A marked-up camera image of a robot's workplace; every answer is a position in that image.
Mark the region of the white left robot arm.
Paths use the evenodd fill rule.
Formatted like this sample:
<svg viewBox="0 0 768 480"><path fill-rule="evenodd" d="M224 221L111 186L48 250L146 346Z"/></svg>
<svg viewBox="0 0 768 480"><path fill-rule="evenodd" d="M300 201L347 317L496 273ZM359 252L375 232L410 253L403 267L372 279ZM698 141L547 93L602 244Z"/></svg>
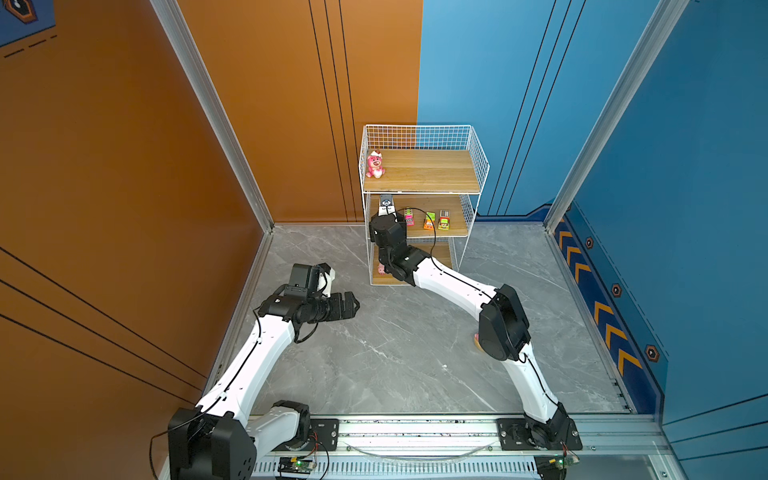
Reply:
<svg viewBox="0 0 768 480"><path fill-rule="evenodd" d="M248 425L255 401L281 354L304 342L303 325L355 317L360 303L351 292L335 292L326 263L296 264L287 283L255 309L255 325L216 384L191 409L180 408L168 423L171 479L248 479L257 462L277 447L298 450L311 440L307 405L282 400Z"/></svg>

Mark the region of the green grey toy truck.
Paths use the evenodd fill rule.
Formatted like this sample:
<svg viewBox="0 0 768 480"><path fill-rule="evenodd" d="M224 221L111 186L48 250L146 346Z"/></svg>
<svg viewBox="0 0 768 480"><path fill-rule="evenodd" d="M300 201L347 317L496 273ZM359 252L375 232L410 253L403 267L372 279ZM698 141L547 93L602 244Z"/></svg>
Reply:
<svg viewBox="0 0 768 480"><path fill-rule="evenodd" d="M441 231L449 231L451 228L451 216L449 210L441 210L438 215L437 228Z"/></svg>

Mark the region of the white wire wooden shelf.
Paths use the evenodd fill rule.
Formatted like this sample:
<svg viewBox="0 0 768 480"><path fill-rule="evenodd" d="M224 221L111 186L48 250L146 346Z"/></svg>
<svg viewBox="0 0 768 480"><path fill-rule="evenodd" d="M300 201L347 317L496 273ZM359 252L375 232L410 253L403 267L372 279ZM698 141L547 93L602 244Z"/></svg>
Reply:
<svg viewBox="0 0 768 480"><path fill-rule="evenodd" d="M383 155L386 172L380 179L366 177L372 150ZM392 194L394 205L414 212L407 241L455 270L463 260L472 233L490 164L471 125L367 124L363 127L359 176L365 220L378 214L381 194ZM449 210L451 228L437 228L441 210ZM426 212L434 212L435 229L424 230Z"/></svg>

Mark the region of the green orange toy truck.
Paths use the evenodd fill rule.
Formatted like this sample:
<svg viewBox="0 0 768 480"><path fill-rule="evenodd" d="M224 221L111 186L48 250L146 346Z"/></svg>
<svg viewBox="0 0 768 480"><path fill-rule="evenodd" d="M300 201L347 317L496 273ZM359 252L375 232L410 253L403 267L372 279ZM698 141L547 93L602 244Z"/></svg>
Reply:
<svg viewBox="0 0 768 480"><path fill-rule="evenodd" d="M435 220L436 216L434 212L426 212L424 214L423 229L433 231L435 229Z"/></svg>

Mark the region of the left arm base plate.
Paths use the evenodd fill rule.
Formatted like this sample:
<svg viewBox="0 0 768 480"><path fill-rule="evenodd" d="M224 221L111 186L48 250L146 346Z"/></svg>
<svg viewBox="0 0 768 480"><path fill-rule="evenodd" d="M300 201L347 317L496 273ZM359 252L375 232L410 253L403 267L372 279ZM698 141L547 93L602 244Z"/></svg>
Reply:
<svg viewBox="0 0 768 480"><path fill-rule="evenodd" d="M338 447L339 430L338 418L311 417L308 436L298 443L288 444L286 448L293 451L310 451L316 446L323 445L329 452L334 452Z"/></svg>

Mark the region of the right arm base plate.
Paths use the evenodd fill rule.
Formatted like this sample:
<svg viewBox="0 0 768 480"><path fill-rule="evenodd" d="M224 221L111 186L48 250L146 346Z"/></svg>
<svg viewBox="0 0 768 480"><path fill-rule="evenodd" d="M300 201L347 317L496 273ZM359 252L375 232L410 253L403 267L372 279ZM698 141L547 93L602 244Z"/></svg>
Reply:
<svg viewBox="0 0 768 480"><path fill-rule="evenodd" d="M575 422L566 418L542 424L525 418L499 418L497 434L503 451L580 451L583 444Z"/></svg>

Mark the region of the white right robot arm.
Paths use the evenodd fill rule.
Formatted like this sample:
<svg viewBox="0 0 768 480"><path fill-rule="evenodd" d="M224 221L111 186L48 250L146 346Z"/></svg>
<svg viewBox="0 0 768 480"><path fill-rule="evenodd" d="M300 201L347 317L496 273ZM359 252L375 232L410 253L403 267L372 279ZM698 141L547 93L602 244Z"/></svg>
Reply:
<svg viewBox="0 0 768 480"><path fill-rule="evenodd" d="M386 273L435 293L476 318L477 344L501 362L522 401L527 442L542 450L582 449L576 422L541 373L517 291L507 284L477 282L409 244L406 220L399 213L373 216L369 234Z"/></svg>

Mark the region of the pink toy truck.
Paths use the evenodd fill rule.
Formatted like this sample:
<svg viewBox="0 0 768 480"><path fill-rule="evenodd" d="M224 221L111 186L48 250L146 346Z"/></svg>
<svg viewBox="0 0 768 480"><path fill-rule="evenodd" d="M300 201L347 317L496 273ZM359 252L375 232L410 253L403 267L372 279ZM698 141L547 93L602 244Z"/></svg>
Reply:
<svg viewBox="0 0 768 480"><path fill-rule="evenodd" d="M406 208L404 210L404 217L407 226L411 227L415 225L414 212L411 208Z"/></svg>

